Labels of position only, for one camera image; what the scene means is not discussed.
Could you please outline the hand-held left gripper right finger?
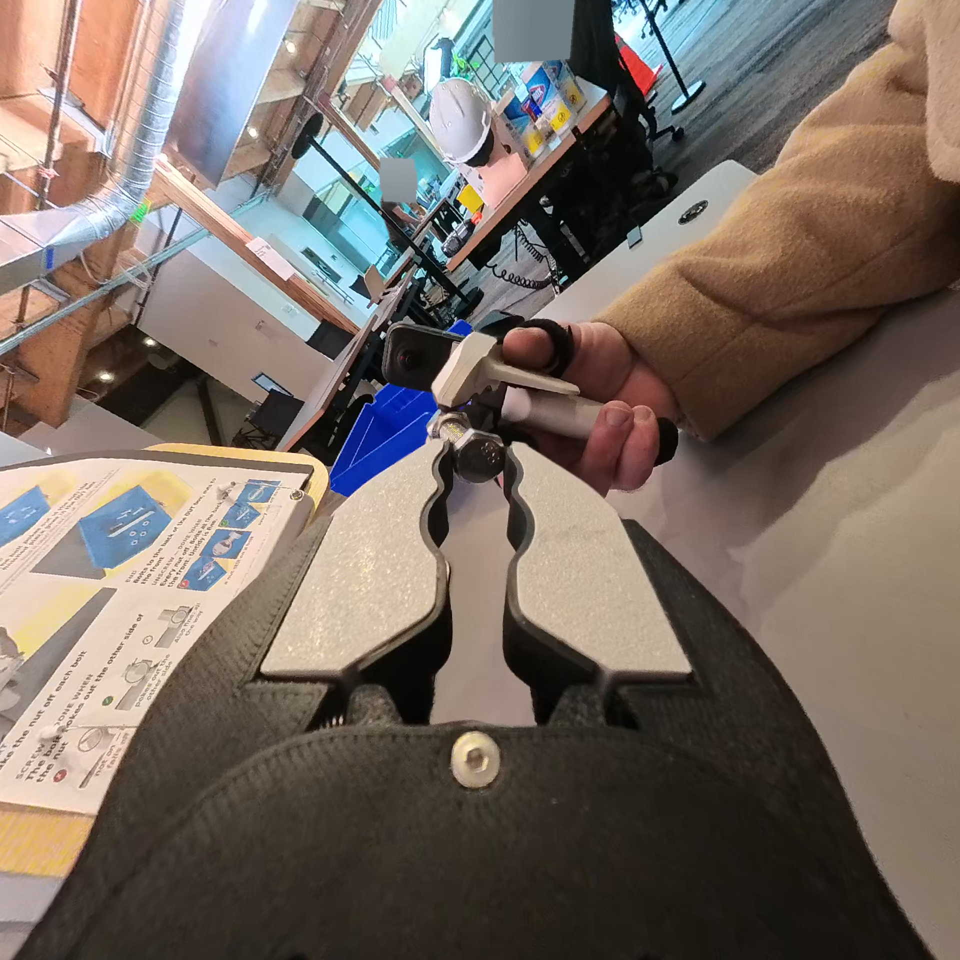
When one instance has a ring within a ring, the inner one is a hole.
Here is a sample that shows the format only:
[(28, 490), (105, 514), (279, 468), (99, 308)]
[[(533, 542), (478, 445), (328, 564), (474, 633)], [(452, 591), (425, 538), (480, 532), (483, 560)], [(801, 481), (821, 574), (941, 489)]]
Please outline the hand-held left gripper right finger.
[(513, 623), (597, 685), (688, 680), (690, 660), (617, 510), (521, 442), (504, 484)]

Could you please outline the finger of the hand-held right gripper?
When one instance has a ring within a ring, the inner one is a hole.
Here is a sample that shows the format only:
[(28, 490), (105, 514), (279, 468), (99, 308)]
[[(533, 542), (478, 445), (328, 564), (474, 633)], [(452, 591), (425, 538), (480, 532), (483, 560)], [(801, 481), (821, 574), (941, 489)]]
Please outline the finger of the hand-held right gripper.
[(431, 392), (438, 409), (449, 412), (503, 385), (566, 397), (580, 395), (579, 388), (568, 381), (507, 364), (497, 339), (481, 332), (470, 333), (452, 349), (432, 382)]

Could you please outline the silver hex bolt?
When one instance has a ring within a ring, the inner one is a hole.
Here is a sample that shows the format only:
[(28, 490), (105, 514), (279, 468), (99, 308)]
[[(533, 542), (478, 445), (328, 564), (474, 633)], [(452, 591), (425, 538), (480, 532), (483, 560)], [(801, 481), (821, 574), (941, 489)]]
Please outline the silver hex bolt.
[(450, 444), (454, 469), (463, 481), (483, 484), (502, 474), (506, 444), (497, 433), (472, 426), (463, 414), (444, 414), (438, 422), (438, 436)]

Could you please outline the grey desk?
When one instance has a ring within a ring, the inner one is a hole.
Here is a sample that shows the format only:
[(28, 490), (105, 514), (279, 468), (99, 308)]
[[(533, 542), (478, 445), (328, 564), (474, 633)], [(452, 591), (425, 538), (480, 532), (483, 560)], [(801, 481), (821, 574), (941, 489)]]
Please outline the grey desk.
[(494, 486), (447, 500), (432, 726), (258, 733), (202, 641), (19, 958), (908, 958), (816, 869), (824, 774), (922, 940), (958, 958), (958, 290), (906, 304), (609, 499), (694, 676), (533, 726), (501, 656)]

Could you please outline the person's right hand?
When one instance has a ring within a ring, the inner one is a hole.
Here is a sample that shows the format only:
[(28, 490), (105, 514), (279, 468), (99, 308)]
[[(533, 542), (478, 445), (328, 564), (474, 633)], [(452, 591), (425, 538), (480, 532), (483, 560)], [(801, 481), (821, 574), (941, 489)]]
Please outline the person's right hand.
[(567, 323), (570, 361), (562, 379), (603, 403), (587, 439), (526, 430), (536, 449), (579, 477), (602, 497), (638, 490), (659, 456), (658, 419), (677, 423), (680, 408), (667, 387), (629, 342), (603, 322)]

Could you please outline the blue plastic bin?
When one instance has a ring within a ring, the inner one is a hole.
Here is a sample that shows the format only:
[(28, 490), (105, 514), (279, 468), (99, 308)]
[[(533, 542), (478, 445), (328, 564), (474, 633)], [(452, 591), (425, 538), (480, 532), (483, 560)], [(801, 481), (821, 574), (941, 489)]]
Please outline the blue plastic bin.
[(430, 388), (385, 384), (358, 414), (330, 469), (331, 490), (349, 497), (372, 478), (421, 447), (438, 412)]

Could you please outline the pink box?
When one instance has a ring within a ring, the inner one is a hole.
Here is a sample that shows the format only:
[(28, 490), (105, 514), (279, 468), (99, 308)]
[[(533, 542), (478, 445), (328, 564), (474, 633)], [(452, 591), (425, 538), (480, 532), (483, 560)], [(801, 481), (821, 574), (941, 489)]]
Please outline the pink box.
[(484, 207), (494, 210), (525, 180), (529, 165), (521, 151), (494, 139), (486, 164), (472, 166), (462, 163), (458, 169)]

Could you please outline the white hard hat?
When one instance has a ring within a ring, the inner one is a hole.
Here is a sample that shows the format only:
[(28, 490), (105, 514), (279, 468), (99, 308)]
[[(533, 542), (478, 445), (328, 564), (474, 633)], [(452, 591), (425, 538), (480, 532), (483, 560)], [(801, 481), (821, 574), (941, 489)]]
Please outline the white hard hat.
[(484, 165), (493, 135), (493, 106), (474, 82), (448, 78), (433, 88), (429, 125), (444, 158), (453, 164)]

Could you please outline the yellow label canister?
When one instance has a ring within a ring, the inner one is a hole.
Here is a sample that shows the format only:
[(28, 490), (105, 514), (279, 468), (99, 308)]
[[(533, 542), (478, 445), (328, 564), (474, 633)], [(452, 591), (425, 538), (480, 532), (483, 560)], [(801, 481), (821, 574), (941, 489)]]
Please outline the yellow label canister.
[(562, 137), (578, 117), (586, 98), (576, 78), (570, 73), (558, 77), (556, 90), (557, 98), (551, 126), (557, 136)]

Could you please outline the black office chair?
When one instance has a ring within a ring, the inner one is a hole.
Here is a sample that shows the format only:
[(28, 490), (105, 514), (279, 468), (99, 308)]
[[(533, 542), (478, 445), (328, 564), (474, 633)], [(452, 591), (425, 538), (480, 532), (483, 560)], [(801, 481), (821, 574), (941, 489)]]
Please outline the black office chair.
[(636, 148), (645, 162), (640, 174), (630, 181), (640, 194), (666, 197), (678, 184), (678, 174), (658, 165), (650, 149), (652, 140), (669, 136), (679, 142), (685, 137), (682, 126), (658, 125), (656, 112), (638, 86), (618, 46), (612, 4), (609, 1), (584, 2), (588, 10), (582, 15), (582, 26), (592, 33), (592, 68), (594, 84), (606, 90), (619, 118), (619, 129), (624, 147)]

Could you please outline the white wipes canister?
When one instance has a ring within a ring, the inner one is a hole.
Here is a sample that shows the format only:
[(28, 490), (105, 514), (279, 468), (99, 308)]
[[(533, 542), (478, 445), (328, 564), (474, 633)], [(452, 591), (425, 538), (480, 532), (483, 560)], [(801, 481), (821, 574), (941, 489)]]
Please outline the white wipes canister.
[(537, 117), (554, 124), (559, 115), (564, 115), (566, 103), (551, 73), (541, 61), (528, 62), (519, 74), (528, 98), (534, 104)]

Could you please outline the black stanchion pole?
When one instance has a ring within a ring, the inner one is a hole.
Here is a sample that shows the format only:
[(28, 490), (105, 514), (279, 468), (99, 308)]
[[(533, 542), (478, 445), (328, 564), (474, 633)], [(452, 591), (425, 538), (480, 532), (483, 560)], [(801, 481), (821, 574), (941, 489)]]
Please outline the black stanchion pole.
[(688, 108), (699, 97), (700, 94), (704, 92), (706, 84), (702, 79), (693, 80), (691, 83), (687, 83), (685, 81), (684, 76), (676, 63), (675, 58), (671, 53), (671, 50), (656, 20), (653, 7), (647, 1), (638, 1), (637, 3), (642, 8), (644, 18), (646, 20), (646, 26), (648, 27), (649, 32), (653, 35), (655, 42), (661, 51), (663, 59), (665, 60), (666, 65), (673, 75), (678, 87), (678, 96), (675, 98), (670, 107), (671, 114), (680, 114), (686, 108)]

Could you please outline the wooden post with notice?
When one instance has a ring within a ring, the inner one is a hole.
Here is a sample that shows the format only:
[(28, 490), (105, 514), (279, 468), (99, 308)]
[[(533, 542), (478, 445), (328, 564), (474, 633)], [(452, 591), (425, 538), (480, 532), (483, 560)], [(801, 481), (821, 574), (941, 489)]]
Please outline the wooden post with notice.
[(222, 210), (210, 197), (189, 181), (165, 156), (154, 162), (152, 186), (158, 187), (164, 198), (182, 210), (198, 226), (237, 255), (289, 300), (317, 321), (326, 321), (350, 334), (359, 332), (359, 326), (342, 310), (330, 303), (316, 288), (296, 272), (288, 281), (282, 281), (265, 267), (248, 249), (255, 236)]

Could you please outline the rectangular metal duct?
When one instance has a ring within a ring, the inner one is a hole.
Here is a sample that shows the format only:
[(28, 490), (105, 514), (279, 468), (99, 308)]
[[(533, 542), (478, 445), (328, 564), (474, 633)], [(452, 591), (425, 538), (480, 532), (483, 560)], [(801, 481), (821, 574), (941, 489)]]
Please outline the rectangular metal duct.
[(219, 186), (226, 175), (298, 5), (297, 1), (197, 4), (204, 12), (165, 146), (209, 186)]

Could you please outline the silver spiral duct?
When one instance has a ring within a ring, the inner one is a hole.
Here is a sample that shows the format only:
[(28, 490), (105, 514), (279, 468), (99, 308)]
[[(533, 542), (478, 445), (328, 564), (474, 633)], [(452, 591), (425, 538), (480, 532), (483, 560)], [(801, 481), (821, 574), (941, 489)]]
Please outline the silver spiral duct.
[(143, 202), (179, 100), (204, 14), (199, 2), (154, 2), (147, 21), (150, 63), (134, 80), (131, 119), (116, 166), (92, 195), (65, 207), (1, 218), (1, 294), (51, 273), (121, 230)]

